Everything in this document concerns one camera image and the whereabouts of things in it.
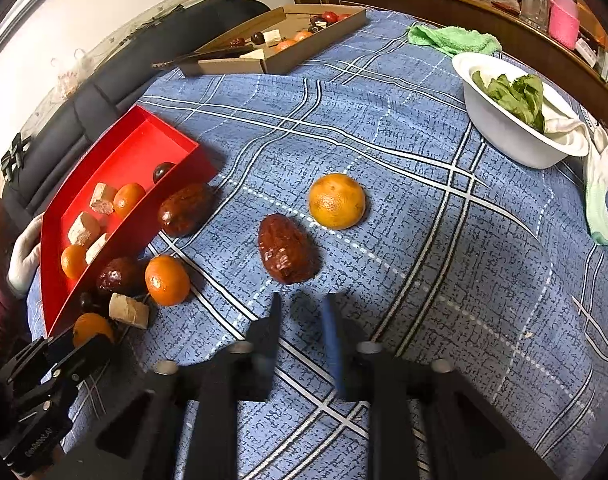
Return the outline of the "white gloved left hand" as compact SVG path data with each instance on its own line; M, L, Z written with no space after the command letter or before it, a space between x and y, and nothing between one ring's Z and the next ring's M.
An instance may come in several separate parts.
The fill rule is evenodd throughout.
M7 282L13 295L24 298L31 287L40 258L40 232L43 214L36 216L14 242Z

